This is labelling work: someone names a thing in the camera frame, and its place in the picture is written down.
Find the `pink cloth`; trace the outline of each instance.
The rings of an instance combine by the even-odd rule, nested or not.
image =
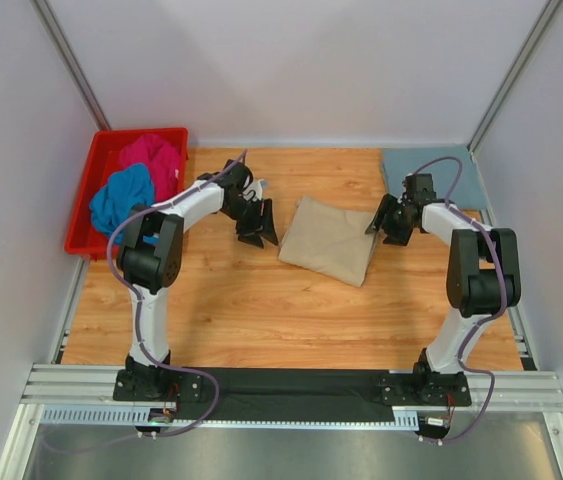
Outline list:
[[[155,202],[163,202],[177,193],[181,154],[159,135],[146,133],[119,154],[119,165],[128,168],[144,164],[154,184]]]

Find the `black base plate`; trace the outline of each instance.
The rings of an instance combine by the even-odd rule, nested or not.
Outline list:
[[[169,364],[170,354],[164,360]],[[199,375],[179,373],[136,363],[126,358],[126,368],[119,370],[112,398],[119,402],[194,403],[201,401],[203,382]]]
[[[379,382],[381,399],[385,405],[410,406],[427,405],[446,407],[448,395],[454,405],[468,407],[472,405],[468,379],[463,373],[430,373],[427,382],[420,384],[420,376],[414,373],[389,373]]]
[[[155,367],[150,387],[121,370],[113,398],[118,401],[163,402],[178,384],[179,419],[203,414],[214,397],[209,380]],[[203,368],[221,386],[213,420],[278,422],[388,422],[392,409],[381,401],[378,370],[301,370],[267,368]]]

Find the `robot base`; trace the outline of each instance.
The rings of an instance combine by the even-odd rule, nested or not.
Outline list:
[[[381,398],[385,405],[448,406],[449,398],[457,407],[472,405],[465,374],[442,374],[430,371],[425,350],[414,364],[412,373],[387,373],[379,379]]]
[[[170,353],[163,361],[170,364]],[[203,382],[197,375],[135,362],[128,355],[119,370],[112,398],[119,402],[199,402]]]

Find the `fabric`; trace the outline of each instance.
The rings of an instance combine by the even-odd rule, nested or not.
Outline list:
[[[288,368],[204,368],[219,385],[229,385],[213,420],[277,422],[392,422],[391,408],[374,402],[376,370]],[[198,402],[177,412],[194,420],[207,410],[213,390],[202,380]]]
[[[373,213],[342,210],[303,197],[281,242],[279,260],[360,287],[374,249],[365,230]]]
[[[137,203],[154,203],[154,185],[145,165],[133,165],[110,175],[90,202],[92,226],[109,238]],[[123,232],[117,235],[115,245],[122,239]]]
[[[137,163],[148,167],[156,202],[168,200],[177,193],[181,154],[169,142],[154,133],[142,135],[119,153],[122,168]]]
[[[383,150],[382,170],[388,193],[395,197],[403,193],[403,179],[417,168],[435,158],[452,155],[463,162],[463,173],[452,193],[452,201],[466,210],[486,210],[488,202],[481,187],[477,166],[462,146],[434,148],[395,148]],[[456,162],[439,162],[425,173],[432,174],[437,197],[444,198],[457,173]]]

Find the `metal floor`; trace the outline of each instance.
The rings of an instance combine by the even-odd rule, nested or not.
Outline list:
[[[472,418],[457,412],[453,431]],[[77,449],[132,430],[60,426],[39,435],[54,447]],[[489,413],[466,440],[440,448],[421,444],[408,432],[200,428],[81,455],[53,454],[37,440],[25,478],[549,480],[561,478],[550,445],[543,416],[533,413]]]

